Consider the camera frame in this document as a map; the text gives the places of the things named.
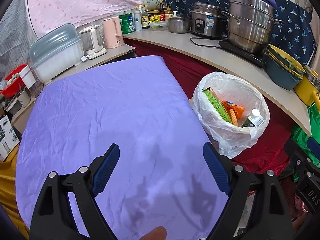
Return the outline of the person's left hand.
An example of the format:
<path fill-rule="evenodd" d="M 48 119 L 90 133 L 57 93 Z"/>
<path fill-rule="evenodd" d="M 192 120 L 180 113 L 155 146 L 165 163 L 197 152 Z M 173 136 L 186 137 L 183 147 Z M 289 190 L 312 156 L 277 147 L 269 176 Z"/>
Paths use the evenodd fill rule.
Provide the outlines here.
<path fill-rule="evenodd" d="M 165 227 L 158 226 L 142 236 L 139 240 L 166 240 L 167 231 Z"/>

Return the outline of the person's right hand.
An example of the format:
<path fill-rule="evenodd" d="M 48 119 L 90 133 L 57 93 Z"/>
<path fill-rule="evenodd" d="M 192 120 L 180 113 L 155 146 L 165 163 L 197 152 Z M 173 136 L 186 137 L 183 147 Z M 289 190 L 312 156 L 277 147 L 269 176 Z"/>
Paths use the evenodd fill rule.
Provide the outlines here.
<path fill-rule="evenodd" d="M 308 213 L 304 213 L 302 216 L 299 216 L 297 219 L 295 219 L 292 222 L 292 226 L 293 226 L 293 231 L 297 232 L 298 229 L 303 225 L 304 221 L 306 220 L 308 216 Z"/>

